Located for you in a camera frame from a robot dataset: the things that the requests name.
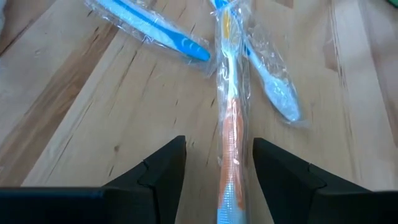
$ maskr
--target blue toothbrush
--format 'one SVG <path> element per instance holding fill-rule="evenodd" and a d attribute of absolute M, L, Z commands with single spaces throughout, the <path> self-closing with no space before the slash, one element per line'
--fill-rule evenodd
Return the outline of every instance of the blue toothbrush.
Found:
<path fill-rule="evenodd" d="M 163 18 L 133 4 L 129 0 L 96 0 L 109 12 L 119 17 L 133 28 L 190 57 L 208 61 L 210 53 L 198 43 L 187 37 Z"/>

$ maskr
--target wooden surface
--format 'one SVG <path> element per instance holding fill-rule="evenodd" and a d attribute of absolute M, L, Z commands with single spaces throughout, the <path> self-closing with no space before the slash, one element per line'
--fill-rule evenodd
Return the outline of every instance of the wooden surface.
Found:
<path fill-rule="evenodd" d="M 252 70 L 251 139 L 265 138 L 371 190 L 398 189 L 397 10 L 378 0 L 254 5 L 285 58 L 310 127 L 282 123 Z M 213 39 L 206 1 L 158 0 L 154 7 Z M 99 186 L 184 134 L 177 223 L 214 223 L 215 79 L 118 31 L 81 0 L 15 0 L 7 8 L 0 184 Z M 252 160 L 249 173 L 253 223 L 269 223 Z"/>

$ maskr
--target toothbrush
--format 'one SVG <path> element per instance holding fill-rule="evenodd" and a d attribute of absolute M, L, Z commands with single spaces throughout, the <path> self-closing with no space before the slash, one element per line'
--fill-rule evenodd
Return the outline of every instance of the toothbrush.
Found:
<path fill-rule="evenodd" d="M 221 18 L 221 49 L 228 59 L 226 110 L 221 130 L 223 163 L 221 165 L 217 224 L 246 223 L 243 185 L 243 111 L 238 90 L 237 59 L 240 56 L 242 33 L 235 17 L 225 10 Z"/>
<path fill-rule="evenodd" d="M 106 10 L 159 43 L 190 57 L 208 61 L 210 53 L 156 14 L 130 0 L 96 0 Z"/>
<path fill-rule="evenodd" d="M 227 0 L 210 1 L 216 9 L 220 9 L 229 3 Z M 287 121 L 299 121 L 302 118 L 302 114 L 293 84 L 271 75 L 262 60 L 257 56 L 250 42 L 245 41 L 244 48 L 246 49 L 246 55 L 257 69 L 264 83 L 265 94 L 268 96 L 271 103 Z"/>

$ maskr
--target toothbrush handle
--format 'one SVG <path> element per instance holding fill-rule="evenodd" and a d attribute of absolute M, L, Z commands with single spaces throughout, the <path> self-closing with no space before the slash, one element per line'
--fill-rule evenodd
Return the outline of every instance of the toothbrush handle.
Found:
<path fill-rule="evenodd" d="M 266 81 L 268 81 L 269 77 L 271 77 L 271 74 L 268 72 L 268 69 L 266 68 L 264 63 L 256 55 L 250 42 L 246 42 L 245 47 L 246 47 L 246 53 L 249 56 L 249 60 L 251 61 L 253 66 L 256 68 L 256 70 L 259 72 L 260 78 L 265 83 Z"/>
<path fill-rule="evenodd" d="M 229 72 L 229 80 L 228 80 L 228 98 L 239 96 L 238 92 L 238 65 L 237 58 L 233 54 L 227 55 L 228 58 L 228 72 Z"/>
<path fill-rule="evenodd" d="M 243 184 L 243 114 L 238 97 L 228 99 L 222 127 L 223 163 L 218 224 L 246 222 Z"/>

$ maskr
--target plastic wrapper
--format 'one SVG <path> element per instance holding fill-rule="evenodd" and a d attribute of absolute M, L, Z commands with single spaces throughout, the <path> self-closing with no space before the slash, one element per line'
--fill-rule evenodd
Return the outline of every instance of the plastic wrapper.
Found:
<path fill-rule="evenodd" d="M 256 69 L 264 93 L 286 123 L 306 126 L 297 91 L 270 35 L 252 13 L 251 1 L 237 1 L 243 19 L 246 57 Z M 237 1 L 210 0 L 216 10 Z"/>
<path fill-rule="evenodd" d="M 247 149 L 249 64 L 239 5 L 217 12 L 216 50 L 221 161 L 217 224 L 249 222 L 247 203 Z"/>
<path fill-rule="evenodd" d="M 200 69 L 206 77 L 215 71 L 215 57 L 209 42 L 181 30 L 172 21 L 150 10 L 150 2 L 85 0 L 85 3 L 128 34 Z"/>

